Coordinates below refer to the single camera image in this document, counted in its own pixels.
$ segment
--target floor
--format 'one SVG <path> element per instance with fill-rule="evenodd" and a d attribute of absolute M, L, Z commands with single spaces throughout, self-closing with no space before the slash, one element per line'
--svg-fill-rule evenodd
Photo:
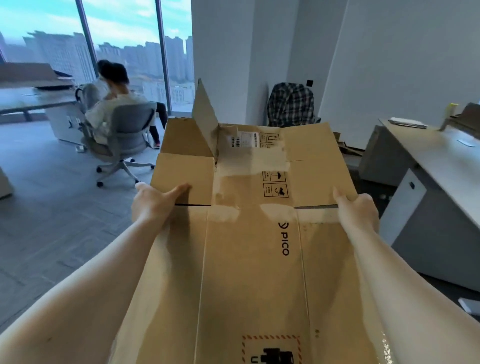
<path fill-rule="evenodd" d="M 135 159 L 155 162 L 157 154 L 147 149 Z M 358 191 L 372 194 L 382 213 L 395 188 L 362 181 L 358 161 L 347 162 Z M 47 122 L 0 125 L 0 165 L 15 187 L 0 200 L 0 332 L 129 226 L 134 182 L 119 171 L 98 188 L 97 164 L 59 142 Z M 149 167 L 134 173 L 145 182 L 152 176 Z M 478 292 L 425 278 L 454 302 L 480 299 Z"/>

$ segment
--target white wall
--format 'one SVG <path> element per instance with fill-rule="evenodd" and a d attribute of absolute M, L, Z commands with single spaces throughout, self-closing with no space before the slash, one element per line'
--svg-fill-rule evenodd
<path fill-rule="evenodd" d="M 300 0 L 295 36 L 288 67 L 288 82 L 306 84 L 318 112 L 333 54 L 342 26 L 347 0 Z"/>
<path fill-rule="evenodd" d="M 220 122 L 244 124 L 255 0 L 192 0 L 193 64 Z"/>
<path fill-rule="evenodd" d="M 246 124 L 264 125 L 275 84 L 287 80 L 299 0 L 257 0 L 253 21 Z"/>
<path fill-rule="evenodd" d="M 320 108 L 347 145 L 378 118 L 440 125 L 480 98 L 480 1 L 349 0 Z"/>

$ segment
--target chair base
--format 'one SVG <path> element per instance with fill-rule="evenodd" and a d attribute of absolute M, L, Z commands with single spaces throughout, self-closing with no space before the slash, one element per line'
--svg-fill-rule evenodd
<path fill-rule="evenodd" d="M 99 165 L 99 166 L 97 166 L 97 172 L 101 172 L 102 168 L 106 168 L 107 171 L 104 175 L 102 175 L 101 177 L 99 177 L 97 179 L 97 186 L 98 187 L 103 186 L 102 183 L 98 183 L 98 182 L 103 181 L 105 178 L 111 176 L 112 174 L 114 174 L 118 170 L 124 170 L 125 172 L 127 172 L 127 174 L 130 177 L 132 177 L 135 180 L 135 183 L 139 182 L 140 180 L 137 178 L 137 176 L 135 176 L 130 171 L 129 167 L 150 167 L 151 169 L 153 169 L 155 167 L 155 164 L 153 164 L 153 163 L 137 163 L 137 162 L 131 162 L 131 161 L 122 159 L 122 160 L 120 160 L 118 162 L 115 162 L 115 163 Z"/>

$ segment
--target dark hair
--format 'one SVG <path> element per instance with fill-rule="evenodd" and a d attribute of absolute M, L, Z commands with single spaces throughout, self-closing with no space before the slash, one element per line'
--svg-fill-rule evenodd
<path fill-rule="evenodd" d="M 108 60 L 99 60 L 97 67 L 98 73 L 100 73 L 106 80 L 110 80 L 115 84 L 128 85 L 130 83 L 127 70 L 123 64 L 113 63 Z"/>

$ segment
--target person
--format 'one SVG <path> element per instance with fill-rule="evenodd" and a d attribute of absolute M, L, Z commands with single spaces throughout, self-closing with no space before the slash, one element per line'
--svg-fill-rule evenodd
<path fill-rule="evenodd" d="M 153 241 L 189 186 L 167 193 L 143 182 L 136 188 L 133 224 L 0 335 L 0 364 L 107 362 Z M 382 241 L 369 195 L 349 201 L 333 193 L 399 363 L 477 363 L 480 324 Z"/>
<path fill-rule="evenodd" d="M 113 110 L 120 105 L 145 103 L 148 100 L 144 96 L 130 92 L 128 89 L 130 80 L 127 70 L 122 64 L 112 63 L 108 60 L 99 60 L 97 67 L 100 73 L 99 80 L 95 84 L 98 93 L 102 92 L 102 82 L 107 84 L 108 93 L 85 113 L 85 118 L 94 129 L 95 141 L 99 144 L 107 145 L 107 135 Z M 168 120 L 165 104 L 157 102 L 156 111 L 162 121 L 162 126 L 165 128 Z M 150 121 L 149 131 L 154 140 L 154 148 L 159 149 L 160 136 L 155 126 L 155 115 L 152 116 Z"/>

